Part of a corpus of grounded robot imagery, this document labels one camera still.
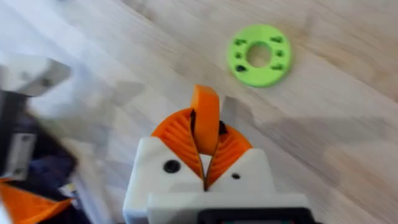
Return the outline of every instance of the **black screw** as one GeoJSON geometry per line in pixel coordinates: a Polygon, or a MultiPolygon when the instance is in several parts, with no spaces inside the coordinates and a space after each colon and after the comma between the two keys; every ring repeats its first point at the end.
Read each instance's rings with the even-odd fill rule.
{"type": "Polygon", "coordinates": [[[282,57],[284,55],[284,52],[283,51],[281,51],[281,50],[277,50],[277,52],[276,52],[276,56],[278,56],[278,57],[282,57]]]}
{"type": "Polygon", "coordinates": [[[234,178],[235,180],[239,180],[241,178],[241,176],[237,173],[233,173],[231,177],[234,178]]]}
{"type": "Polygon", "coordinates": [[[271,67],[272,70],[282,70],[283,68],[284,68],[284,66],[281,64],[273,65],[271,67]]]}
{"type": "Polygon", "coordinates": [[[176,161],[174,159],[167,161],[163,165],[163,170],[166,171],[166,173],[168,173],[168,174],[174,174],[174,173],[178,172],[180,169],[181,169],[180,162],[176,161]]]}
{"type": "Polygon", "coordinates": [[[277,42],[277,43],[282,43],[283,38],[282,37],[271,37],[271,41],[277,42]]]}
{"type": "Polygon", "coordinates": [[[238,72],[244,72],[246,70],[247,70],[246,67],[243,66],[243,65],[237,65],[236,66],[236,71],[238,71],[238,72]]]}

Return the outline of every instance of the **orange plastic part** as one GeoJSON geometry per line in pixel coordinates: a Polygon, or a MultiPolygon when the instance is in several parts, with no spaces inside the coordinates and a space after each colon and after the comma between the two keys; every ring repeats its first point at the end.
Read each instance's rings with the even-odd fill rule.
{"type": "Polygon", "coordinates": [[[195,110],[193,138],[199,153],[213,155],[218,142],[220,103],[217,93],[208,86],[195,85],[191,107],[195,110]]]}
{"type": "Polygon", "coordinates": [[[224,174],[248,149],[250,142],[237,130],[226,125],[228,133],[220,135],[218,147],[207,171],[205,190],[224,174]]]}
{"type": "Polygon", "coordinates": [[[66,209],[72,199],[55,202],[28,191],[0,183],[2,201],[15,224],[35,224],[66,209]]]}
{"type": "Polygon", "coordinates": [[[191,113],[193,108],[180,110],[167,117],[152,133],[160,138],[202,180],[203,166],[192,137],[191,113]]]}

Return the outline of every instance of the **small hole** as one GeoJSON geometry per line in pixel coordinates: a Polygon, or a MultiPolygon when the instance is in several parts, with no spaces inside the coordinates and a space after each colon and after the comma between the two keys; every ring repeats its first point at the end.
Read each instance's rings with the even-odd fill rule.
{"type": "Polygon", "coordinates": [[[241,178],[241,176],[237,173],[233,173],[231,177],[234,178],[235,180],[239,180],[241,178]]]}
{"type": "Polygon", "coordinates": [[[30,75],[27,72],[22,72],[21,73],[21,79],[25,80],[25,81],[29,81],[30,80],[30,75]]]}
{"type": "Polygon", "coordinates": [[[282,43],[284,40],[282,37],[271,37],[271,41],[277,42],[277,43],[282,43]]]}
{"type": "Polygon", "coordinates": [[[281,50],[277,50],[277,51],[276,51],[276,56],[278,56],[278,57],[283,57],[283,56],[284,56],[284,52],[281,51],[281,50]]]}
{"type": "Polygon", "coordinates": [[[246,67],[243,66],[243,65],[237,65],[236,66],[236,71],[238,71],[238,72],[244,72],[246,70],[247,70],[246,67]]]}
{"type": "Polygon", "coordinates": [[[272,70],[282,70],[284,66],[282,64],[273,65],[271,67],[272,70]]]}
{"type": "Polygon", "coordinates": [[[30,139],[30,136],[28,136],[28,135],[24,135],[22,137],[22,141],[28,141],[29,139],[30,139]]]}
{"type": "Polygon", "coordinates": [[[15,175],[19,175],[19,174],[21,174],[23,172],[23,170],[21,169],[21,168],[18,168],[18,169],[16,169],[16,170],[14,170],[14,174],[15,175]]]}
{"type": "Polygon", "coordinates": [[[176,161],[174,159],[167,161],[163,165],[163,170],[166,171],[166,173],[168,173],[168,174],[174,174],[174,173],[178,172],[180,169],[181,169],[180,162],[176,161]]]}
{"type": "Polygon", "coordinates": [[[44,87],[50,87],[50,86],[52,86],[51,80],[49,80],[48,78],[43,78],[43,79],[42,79],[42,86],[44,86],[44,87]]]}

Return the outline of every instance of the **ring hole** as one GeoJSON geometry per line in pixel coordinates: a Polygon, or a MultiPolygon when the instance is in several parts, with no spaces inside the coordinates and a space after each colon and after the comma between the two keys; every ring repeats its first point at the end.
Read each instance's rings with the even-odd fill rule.
{"type": "Polygon", "coordinates": [[[256,68],[264,67],[271,57],[269,47],[264,42],[253,44],[248,50],[246,58],[251,66],[256,68]]]}
{"type": "Polygon", "coordinates": [[[235,45],[240,46],[241,44],[247,44],[247,40],[244,39],[236,39],[235,40],[235,45]]]}
{"type": "Polygon", "coordinates": [[[284,56],[284,52],[281,51],[281,50],[277,50],[277,51],[276,51],[276,56],[278,56],[278,57],[283,57],[283,56],[284,56]]]}
{"type": "Polygon", "coordinates": [[[233,173],[231,177],[234,178],[235,180],[239,180],[241,178],[241,176],[237,173],[233,173]]]}
{"type": "Polygon", "coordinates": [[[284,69],[284,66],[282,64],[277,64],[277,65],[273,65],[271,66],[272,70],[282,70],[284,69]]]}
{"type": "Polygon", "coordinates": [[[236,71],[237,72],[244,72],[246,70],[247,70],[247,68],[245,66],[243,66],[243,65],[237,65],[236,66],[236,71]]]}
{"type": "Polygon", "coordinates": [[[276,43],[282,43],[284,41],[282,37],[271,37],[270,40],[276,43]]]}

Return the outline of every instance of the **green 3d printed ring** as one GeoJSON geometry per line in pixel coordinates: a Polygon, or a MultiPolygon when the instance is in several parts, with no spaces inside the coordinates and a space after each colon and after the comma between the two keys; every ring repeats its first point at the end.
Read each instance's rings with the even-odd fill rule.
{"type": "Polygon", "coordinates": [[[235,34],[228,47],[228,66],[244,84],[271,86],[285,77],[292,62],[289,40],[278,29],[264,24],[244,28],[235,34]],[[268,64],[256,68],[250,65],[246,56],[254,44],[266,44],[270,52],[268,64]]]}

